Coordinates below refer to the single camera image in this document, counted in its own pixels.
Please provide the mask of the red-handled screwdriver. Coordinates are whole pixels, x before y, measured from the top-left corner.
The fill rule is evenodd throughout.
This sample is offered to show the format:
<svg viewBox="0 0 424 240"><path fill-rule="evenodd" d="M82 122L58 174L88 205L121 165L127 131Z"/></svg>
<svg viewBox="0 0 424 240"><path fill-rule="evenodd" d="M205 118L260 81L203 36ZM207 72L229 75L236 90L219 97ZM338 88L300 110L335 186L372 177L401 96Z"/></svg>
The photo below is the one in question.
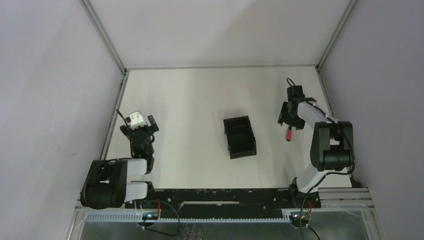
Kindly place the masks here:
<svg viewBox="0 0 424 240"><path fill-rule="evenodd" d="M292 140L292 126L289 125L286 131L285 139L287 142L290 142Z"/></svg>

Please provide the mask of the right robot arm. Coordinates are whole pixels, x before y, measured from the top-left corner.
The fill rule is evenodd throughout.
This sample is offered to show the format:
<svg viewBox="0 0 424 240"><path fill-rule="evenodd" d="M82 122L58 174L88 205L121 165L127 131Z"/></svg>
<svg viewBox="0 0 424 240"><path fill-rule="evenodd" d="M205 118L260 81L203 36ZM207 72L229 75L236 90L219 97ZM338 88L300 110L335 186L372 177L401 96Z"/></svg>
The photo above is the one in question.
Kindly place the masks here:
<svg viewBox="0 0 424 240"><path fill-rule="evenodd" d="M287 101L282 105L277 121L293 130L309 126L313 133L309 151L310 164L295 177L281 202L302 208L318 197L321 183L330 175L350 175L354 170L353 125L340 121L321 109L317 101L307 97L300 85L287 88Z"/></svg>

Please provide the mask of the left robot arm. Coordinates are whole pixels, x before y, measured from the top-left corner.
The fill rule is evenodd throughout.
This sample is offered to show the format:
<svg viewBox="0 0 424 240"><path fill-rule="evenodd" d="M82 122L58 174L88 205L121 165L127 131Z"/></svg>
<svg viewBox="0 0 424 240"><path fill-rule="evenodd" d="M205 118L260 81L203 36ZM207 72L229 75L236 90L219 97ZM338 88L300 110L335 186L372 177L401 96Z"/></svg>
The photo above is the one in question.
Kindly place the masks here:
<svg viewBox="0 0 424 240"><path fill-rule="evenodd" d="M154 134L159 127L152 115L143 118L140 112L131 113L120 126L128 138L130 157L93 160L80 192L80 203L94 210L120 208L137 200L149 209L157 196L145 181L131 181L132 177L147 175L154 167Z"/></svg>

